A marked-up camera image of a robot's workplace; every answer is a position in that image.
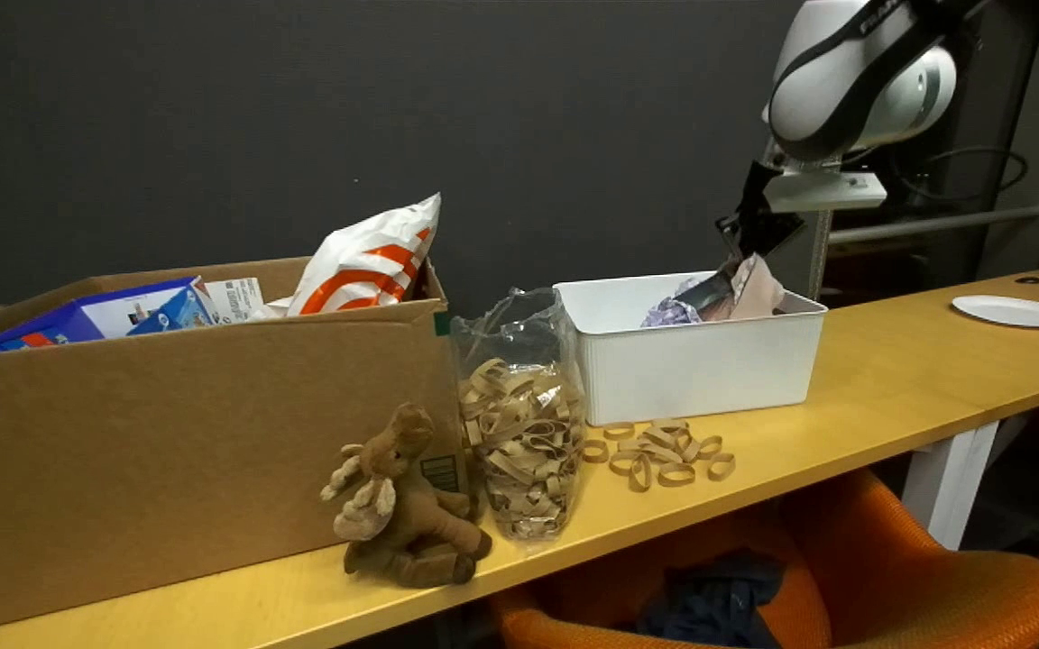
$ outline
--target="white plate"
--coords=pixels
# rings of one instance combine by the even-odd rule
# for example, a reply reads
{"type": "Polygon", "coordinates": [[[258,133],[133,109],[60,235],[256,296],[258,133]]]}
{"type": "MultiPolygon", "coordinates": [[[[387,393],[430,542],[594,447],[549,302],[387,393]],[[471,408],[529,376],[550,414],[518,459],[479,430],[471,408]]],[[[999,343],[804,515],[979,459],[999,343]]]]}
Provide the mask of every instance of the white plate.
{"type": "Polygon", "coordinates": [[[1039,302],[1034,300],[1009,300],[1009,296],[954,296],[951,307],[979,320],[994,320],[1009,326],[1039,326],[1039,302]]]}

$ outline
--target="chair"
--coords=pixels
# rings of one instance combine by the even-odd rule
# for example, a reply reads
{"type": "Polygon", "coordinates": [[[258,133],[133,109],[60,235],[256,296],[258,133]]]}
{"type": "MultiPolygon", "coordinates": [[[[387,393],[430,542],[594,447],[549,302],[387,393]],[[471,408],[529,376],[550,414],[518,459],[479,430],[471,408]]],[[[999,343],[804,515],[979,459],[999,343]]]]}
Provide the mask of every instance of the chair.
{"type": "Polygon", "coordinates": [[[627,627],[668,570],[749,546],[783,561],[762,605],[785,649],[815,646],[1039,646],[1039,557],[944,550],[874,474],[850,472],[777,504],[710,518],[672,538],[492,598],[507,649],[677,649],[627,627]]]}

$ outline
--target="white plastic bin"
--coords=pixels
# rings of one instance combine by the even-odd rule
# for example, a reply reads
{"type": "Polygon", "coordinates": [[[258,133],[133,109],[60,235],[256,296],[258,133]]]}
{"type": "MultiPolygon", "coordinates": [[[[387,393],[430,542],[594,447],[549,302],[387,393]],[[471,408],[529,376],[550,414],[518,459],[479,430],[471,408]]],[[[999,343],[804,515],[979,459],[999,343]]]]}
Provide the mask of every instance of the white plastic bin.
{"type": "Polygon", "coordinates": [[[801,402],[825,307],[785,293],[778,314],[642,326],[697,272],[558,280],[564,352],[591,426],[801,402]]]}

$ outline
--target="clear plastic bag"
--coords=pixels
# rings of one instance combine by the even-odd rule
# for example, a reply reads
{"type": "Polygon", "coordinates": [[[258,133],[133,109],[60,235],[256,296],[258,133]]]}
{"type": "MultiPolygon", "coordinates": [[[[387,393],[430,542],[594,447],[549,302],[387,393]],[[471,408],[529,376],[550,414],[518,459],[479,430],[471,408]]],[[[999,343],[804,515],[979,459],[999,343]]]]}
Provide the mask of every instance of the clear plastic bag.
{"type": "Polygon", "coordinates": [[[556,326],[556,293],[516,289],[449,332],[471,466],[496,528],[516,542],[556,538],[577,485],[585,423],[556,326]]]}

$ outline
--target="wooden countertop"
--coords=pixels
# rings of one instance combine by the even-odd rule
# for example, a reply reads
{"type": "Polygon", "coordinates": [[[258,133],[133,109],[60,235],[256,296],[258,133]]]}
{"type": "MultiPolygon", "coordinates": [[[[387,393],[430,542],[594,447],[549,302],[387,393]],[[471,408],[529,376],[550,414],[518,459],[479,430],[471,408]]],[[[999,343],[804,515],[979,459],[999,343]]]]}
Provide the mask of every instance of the wooden countertop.
{"type": "Polygon", "coordinates": [[[1039,300],[1039,283],[994,278],[825,314],[804,402],[694,418],[697,436],[718,431],[734,454],[724,481],[632,492],[585,466],[564,538],[546,546],[496,542],[471,584],[354,581],[341,550],[324,546],[6,623],[0,649],[340,646],[1039,408],[1039,332],[954,314],[948,300],[967,293],[1039,300]]]}

